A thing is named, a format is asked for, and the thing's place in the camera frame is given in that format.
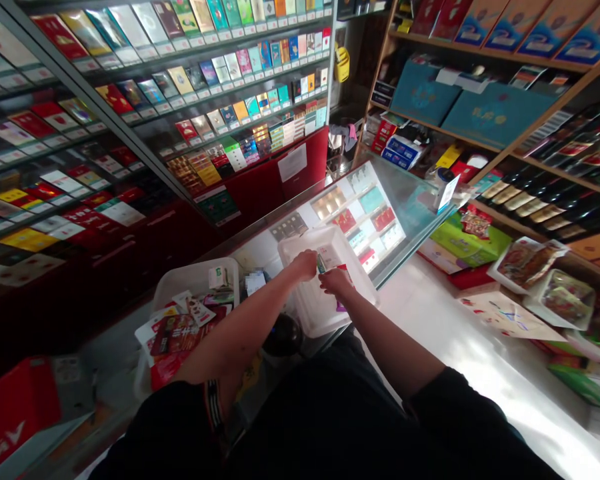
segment wooden shelf board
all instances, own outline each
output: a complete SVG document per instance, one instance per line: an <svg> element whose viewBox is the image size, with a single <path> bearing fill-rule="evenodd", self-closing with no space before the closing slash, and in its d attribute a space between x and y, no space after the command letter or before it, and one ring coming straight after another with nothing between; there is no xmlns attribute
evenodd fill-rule
<svg viewBox="0 0 600 480"><path fill-rule="evenodd" d="M594 191L600 193L600 184L598 184L598 183L588 181L584 178L574 177L573 175L568 174L567 172L565 172L562 169L549 167L549 166L545 165L544 163L539 162L538 160L531 158L531 157L524 158L522 155L519 155L516 153L512 153L511 156L514 158L517 158L518 160L522 160L525 163L533 165L534 167L551 172L552 174L554 174L558 177L562 177L566 180L572 181L574 183L578 183L579 185L582 185L583 187L586 187L590 190L594 190Z"/></svg>
<svg viewBox="0 0 600 480"><path fill-rule="evenodd" d="M425 43L427 45L434 45L440 48L446 48L450 50L463 51L473 53L475 55L482 55L484 57L492 57L503 60L515 61L519 63L532 63L534 65L540 65L542 67L551 67L560 70L574 71L579 73L588 72L591 70L590 65L580 65L579 63L565 62L560 60L550 60L540 57L534 57L533 55L521 55L519 53L509 53L505 51L495 49L478 49L471 45L464 43L450 42L440 39L428 38L423 35L416 35L414 33L402 33L391 30L389 35L394 38L401 38L409 41L418 43Z"/></svg>
<svg viewBox="0 0 600 480"><path fill-rule="evenodd" d="M536 232L535 230L533 230L525 225L522 225L519 222L516 222L516 220L509 218L508 216L486 206L484 203L482 203L476 199L470 200L469 203L472 205L475 205L477 208L479 208L486 214L492 216L494 218L494 220L496 220L496 222L506 225L509 228L516 230L517 232L521 233L522 235L524 235L526 237L532 238L538 242L546 242L547 240L549 240L544 235L541 235L540 233ZM589 260L587 260L585 258L582 258L580 255L577 255L574 252L570 251L567 254L565 260L576 263L576 264L586 268L587 270L590 270L591 272L593 272L594 274L596 274L600 277L600 267L598 265L590 262Z"/></svg>
<svg viewBox="0 0 600 480"><path fill-rule="evenodd" d="M381 108L382 110L386 110L388 112L391 112L394 115L398 115L399 117L406 118L408 120L412 120L412 121L414 121L416 123L419 123L420 125L424 125L425 127L430 128L431 130L436 130L436 131L438 131L440 133L444 133L446 135L450 135L452 137L455 137L457 139L460 139L460 140L465 141L467 143L470 143L472 145L476 145L477 147L484 148L485 150L490 150L490 151L496 152L496 153L500 152L499 148L492 147L490 145L487 145L486 143L481 143L478 140L472 140L472 139L470 139L468 137L464 137L462 135L458 135L457 133L450 132L448 130L444 130L444 128L440 128L437 125L434 125L432 123L427 123L427 122L422 121L422 120L418 120L417 118L410 117L408 115L405 115L404 113L400 113L400 112L397 112L395 110L391 110L390 108L387 108L384 105L381 105L380 103L376 103L376 102L370 101L369 104L372 105L372 106L374 106L374 107Z"/></svg>

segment white floor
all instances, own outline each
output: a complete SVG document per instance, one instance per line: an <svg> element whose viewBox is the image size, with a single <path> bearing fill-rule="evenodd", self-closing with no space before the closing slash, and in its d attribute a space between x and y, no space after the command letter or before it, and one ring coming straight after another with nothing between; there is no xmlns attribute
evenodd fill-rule
<svg viewBox="0 0 600 480"><path fill-rule="evenodd" d="M444 274L415 255L380 290L381 310L498 403L556 472L600 480L600 442L582 426L584 401L546 369L547 357L536 347L496 336L453 298L452 289Z"/></svg>

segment person's hand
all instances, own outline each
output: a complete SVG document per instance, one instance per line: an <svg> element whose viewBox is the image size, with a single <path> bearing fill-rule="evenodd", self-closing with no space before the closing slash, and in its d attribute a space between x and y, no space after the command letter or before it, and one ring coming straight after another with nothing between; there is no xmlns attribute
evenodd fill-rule
<svg viewBox="0 0 600 480"><path fill-rule="evenodd" d="M355 288L353 288L344 270L329 270L322 275L318 275L318 280L320 280L320 288L325 293L335 295L338 300L342 300L355 292Z"/></svg>
<svg viewBox="0 0 600 480"><path fill-rule="evenodd" d="M288 268L293 272L293 277L298 281L309 281L315 277L318 270L318 252L304 250L298 253Z"/></svg>

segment white plastic basket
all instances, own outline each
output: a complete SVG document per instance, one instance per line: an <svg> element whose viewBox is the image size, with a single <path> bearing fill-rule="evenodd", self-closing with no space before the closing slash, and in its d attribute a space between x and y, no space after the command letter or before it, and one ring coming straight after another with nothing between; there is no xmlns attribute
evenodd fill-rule
<svg viewBox="0 0 600 480"><path fill-rule="evenodd" d="M380 306L377 290L360 265L360 260L353 252L340 227L330 225L315 228L302 235L284 239L278 243L278 253L282 264L286 267L298 253L306 249L317 250L323 246L332 247L342 263L347 265L356 290L376 307ZM320 337L350 322L347 312L336 311L335 298L324 293L320 288L320 280L317 276L298 285L293 291L293 300L300 317L302 330L310 338Z"/></svg>

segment black sleeve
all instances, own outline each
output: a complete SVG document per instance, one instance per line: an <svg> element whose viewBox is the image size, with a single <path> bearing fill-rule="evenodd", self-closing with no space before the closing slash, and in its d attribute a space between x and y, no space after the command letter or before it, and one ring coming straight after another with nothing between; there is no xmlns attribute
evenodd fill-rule
<svg viewBox="0 0 600 480"><path fill-rule="evenodd" d="M411 399L420 426L488 478L561 478L524 442L492 400L446 368Z"/></svg>
<svg viewBox="0 0 600 480"><path fill-rule="evenodd" d="M89 480L217 477L222 454L208 414L215 407L205 398L205 386L183 381L152 394Z"/></svg>

